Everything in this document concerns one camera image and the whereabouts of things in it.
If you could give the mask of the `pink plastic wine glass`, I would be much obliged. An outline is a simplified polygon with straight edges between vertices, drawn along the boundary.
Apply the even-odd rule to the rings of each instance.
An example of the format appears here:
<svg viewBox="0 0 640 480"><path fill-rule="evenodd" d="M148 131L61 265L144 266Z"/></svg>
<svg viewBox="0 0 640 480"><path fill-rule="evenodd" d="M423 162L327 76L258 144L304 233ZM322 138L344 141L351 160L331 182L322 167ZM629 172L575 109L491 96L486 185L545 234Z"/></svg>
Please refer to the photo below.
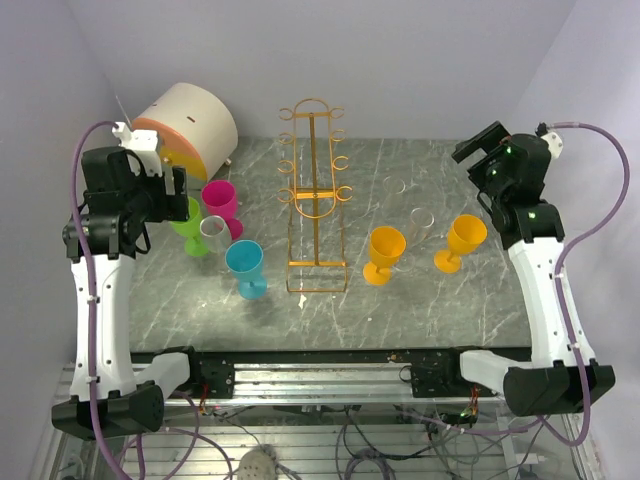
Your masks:
<svg viewBox="0 0 640 480"><path fill-rule="evenodd" d="M234 185L227 180L213 180L204 186L201 198L210 214L225 220L231 239L238 240L244 227L236 218L238 200Z"/></svg>

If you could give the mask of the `green plastic wine glass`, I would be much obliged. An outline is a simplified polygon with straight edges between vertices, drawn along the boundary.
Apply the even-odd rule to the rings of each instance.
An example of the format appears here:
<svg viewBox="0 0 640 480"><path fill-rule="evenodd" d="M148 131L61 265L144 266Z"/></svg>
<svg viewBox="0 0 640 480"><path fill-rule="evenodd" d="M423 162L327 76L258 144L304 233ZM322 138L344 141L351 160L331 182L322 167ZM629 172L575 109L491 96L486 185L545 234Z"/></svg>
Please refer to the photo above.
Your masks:
<svg viewBox="0 0 640 480"><path fill-rule="evenodd" d="M184 250L187 255L192 257L201 257L209 252L200 233L202 220L203 216L198 201L193 197L188 197L188 219L183 222L170 223L173 230L185 238Z"/></svg>

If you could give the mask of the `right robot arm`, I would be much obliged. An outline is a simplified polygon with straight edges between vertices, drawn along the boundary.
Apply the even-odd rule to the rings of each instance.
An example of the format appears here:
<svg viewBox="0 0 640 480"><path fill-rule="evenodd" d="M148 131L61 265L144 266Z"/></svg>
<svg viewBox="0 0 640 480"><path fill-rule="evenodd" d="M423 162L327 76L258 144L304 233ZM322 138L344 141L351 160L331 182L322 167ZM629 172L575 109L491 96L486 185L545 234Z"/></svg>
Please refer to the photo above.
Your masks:
<svg viewBox="0 0 640 480"><path fill-rule="evenodd" d="M562 140L546 126L513 134L495 121L458 143L452 158L460 163L478 150L485 155L468 168L468 177L519 279L531 357L518 362L488 349L464 351L442 369L442 387L459 396L482 385L520 417L585 413L614 386L615 374L598 363L586 339L563 266L561 217L542 197Z"/></svg>

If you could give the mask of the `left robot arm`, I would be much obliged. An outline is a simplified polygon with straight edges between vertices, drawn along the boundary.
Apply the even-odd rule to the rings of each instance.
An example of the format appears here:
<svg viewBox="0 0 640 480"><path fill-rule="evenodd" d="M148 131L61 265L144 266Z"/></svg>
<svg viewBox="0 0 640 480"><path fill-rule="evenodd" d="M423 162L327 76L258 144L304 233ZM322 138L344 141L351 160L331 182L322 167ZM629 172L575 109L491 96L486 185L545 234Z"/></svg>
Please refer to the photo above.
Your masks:
<svg viewBox="0 0 640 480"><path fill-rule="evenodd" d="M135 261L148 246L149 222L188 218L186 172L163 170L153 147L87 150L84 200L63 229L77 295L77 353L69 400L53 406L55 428L83 440L156 432L175 391L192 397L204 373L191 346L173 347L135 371L129 297Z"/></svg>

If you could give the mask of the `blue plastic wine glass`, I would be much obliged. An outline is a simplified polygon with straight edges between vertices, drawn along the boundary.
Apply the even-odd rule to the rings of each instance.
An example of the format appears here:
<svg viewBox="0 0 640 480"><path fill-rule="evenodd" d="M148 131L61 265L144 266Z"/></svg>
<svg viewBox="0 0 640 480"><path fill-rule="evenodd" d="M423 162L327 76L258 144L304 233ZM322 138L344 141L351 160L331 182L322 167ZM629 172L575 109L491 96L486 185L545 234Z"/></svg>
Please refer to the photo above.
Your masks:
<svg viewBox="0 0 640 480"><path fill-rule="evenodd" d="M267 290L263 275L264 253L252 240L238 240L225 253L227 268L237 281L239 294L248 300L262 297Z"/></svg>

